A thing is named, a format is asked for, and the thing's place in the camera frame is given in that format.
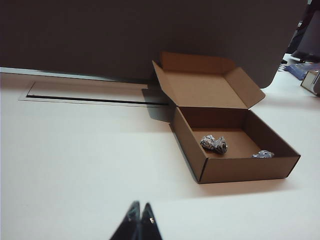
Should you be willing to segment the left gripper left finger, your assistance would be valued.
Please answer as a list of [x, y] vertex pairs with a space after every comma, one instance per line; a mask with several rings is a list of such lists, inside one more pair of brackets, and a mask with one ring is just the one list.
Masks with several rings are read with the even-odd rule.
[[110, 240], [141, 240], [140, 202], [135, 200], [126, 211]]

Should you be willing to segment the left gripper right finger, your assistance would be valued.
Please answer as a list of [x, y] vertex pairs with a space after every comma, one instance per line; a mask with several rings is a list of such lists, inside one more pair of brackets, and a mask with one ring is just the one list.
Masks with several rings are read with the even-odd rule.
[[142, 240], [162, 240], [152, 206], [146, 203], [141, 218], [141, 239]]

